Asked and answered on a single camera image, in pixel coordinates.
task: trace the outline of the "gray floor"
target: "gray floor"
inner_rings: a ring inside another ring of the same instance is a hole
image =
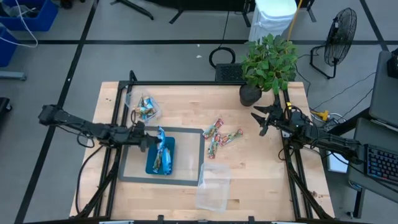
[[[49,32],[35,32],[40,40],[79,40],[93,0],[82,4],[75,1],[74,8],[59,14]],[[184,12],[171,25],[168,21],[177,12],[148,2],[138,2],[155,17],[154,21],[122,4],[111,6],[100,0],[88,40],[185,40],[221,39],[226,12]],[[395,0],[366,1],[384,40],[398,40],[395,29]],[[355,40],[377,40],[359,0],[316,0],[313,13],[300,12],[293,40],[326,39],[331,20],[338,11],[351,7],[358,15]],[[18,39],[30,39],[25,32],[13,32]],[[242,16],[230,13],[226,39],[247,39],[249,28]],[[214,80],[215,71],[208,64],[209,53],[218,45],[85,45],[64,108],[77,116],[92,119],[97,96],[103,81],[126,80],[133,69],[139,80]],[[232,47],[240,62],[246,53],[245,45]],[[298,53],[308,54],[312,45],[298,45]],[[388,46],[394,50],[398,46]],[[13,223],[24,196],[35,162],[43,145],[47,128],[38,124],[37,115],[44,104],[56,103],[65,77],[76,51],[76,45],[40,45],[36,49],[18,47],[10,66],[0,70],[26,72],[26,82],[0,81],[0,96],[11,99],[14,110],[7,116],[0,134],[0,217],[1,223]],[[375,72],[380,45],[354,45],[339,65],[337,77],[326,80],[308,64],[309,57],[298,63],[299,72],[311,81],[308,94],[310,106],[316,106],[352,83]],[[323,52],[315,63],[325,71],[332,69],[323,61]],[[215,62],[228,63],[230,56],[224,52],[215,55]],[[373,86],[373,77],[349,89],[344,95],[322,105],[344,114]],[[347,114],[347,118],[369,106],[370,97]],[[57,130],[40,175],[25,222],[67,218],[72,205],[78,170],[83,159],[83,149],[75,137]],[[356,192],[348,187],[343,174],[326,173],[336,217],[349,220],[345,215],[352,211]],[[378,195],[367,192],[362,222],[394,223],[398,205]]]

